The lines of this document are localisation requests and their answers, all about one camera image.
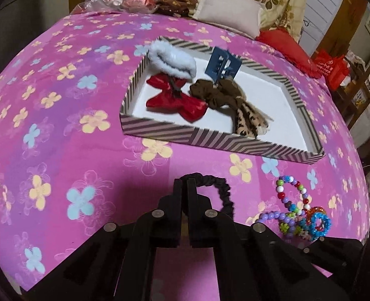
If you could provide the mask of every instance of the white wall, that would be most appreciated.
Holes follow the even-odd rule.
[[[308,55],[312,55],[321,42],[341,3],[342,0],[307,0],[305,24],[299,44]]]

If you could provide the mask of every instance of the fur hair accessory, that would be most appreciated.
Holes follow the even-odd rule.
[[[196,76],[196,61],[170,43],[156,40],[149,47],[149,60],[161,72],[191,81]]]

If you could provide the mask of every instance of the red bow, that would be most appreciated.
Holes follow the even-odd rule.
[[[185,79],[172,78],[178,89],[186,83]],[[146,102],[146,107],[158,107],[169,111],[178,112],[188,122],[199,120],[208,109],[205,101],[188,96],[180,92],[180,97],[174,95],[174,90],[169,83],[169,77],[166,74],[159,73],[150,77],[146,81],[150,86],[161,89],[162,92],[150,98]]]

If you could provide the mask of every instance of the bed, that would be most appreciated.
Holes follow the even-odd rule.
[[[219,46],[290,78],[326,156],[306,165],[123,135],[128,80],[159,35]],[[362,239],[369,227],[359,157],[324,79],[306,77],[267,45],[184,18],[81,14],[56,23],[0,74],[0,266],[23,289],[106,222],[154,209],[175,178],[193,172],[227,179],[239,223],[279,209],[276,179],[293,175],[332,217],[330,236]],[[199,192],[221,208],[214,188]],[[164,299],[218,299],[211,250],[157,251],[152,300]]]

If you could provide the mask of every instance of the floral blanket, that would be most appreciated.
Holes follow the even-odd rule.
[[[159,35],[220,46],[290,78],[326,157],[306,165],[123,135],[128,80]],[[293,175],[312,205],[327,209],[330,236],[361,239],[369,224],[363,171],[323,87],[324,79],[307,78],[271,47],[214,26],[159,15],[64,18],[0,74],[1,268],[28,290],[106,222],[135,221],[172,192],[175,178],[193,172],[226,178],[234,219],[247,225],[282,209],[276,179]],[[221,208],[214,187],[199,192]],[[296,189],[287,195],[301,207]],[[219,299],[210,249],[157,251],[152,300],[164,298]]]

